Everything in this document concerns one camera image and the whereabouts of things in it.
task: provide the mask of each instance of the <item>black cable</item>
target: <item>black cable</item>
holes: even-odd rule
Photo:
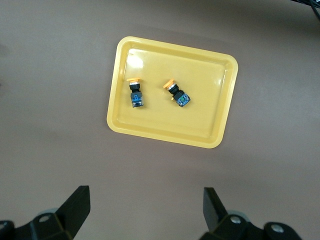
[[[316,9],[316,6],[315,6],[315,4],[314,4],[314,0],[309,0],[309,3],[310,3],[310,6],[311,6],[314,14],[317,16],[317,18],[318,18],[319,21],[320,21],[320,14],[319,14],[318,10]]]

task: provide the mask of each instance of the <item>gray table surface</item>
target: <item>gray table surface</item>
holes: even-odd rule
[[[239,71],[222,143],[110,130],[118,42],[230,54]],[[289,0],[2,0],[0,219],[20,226],[89,185],[76,239],[197,240],[203,187],[258,227],[320,235],[320,23]]]

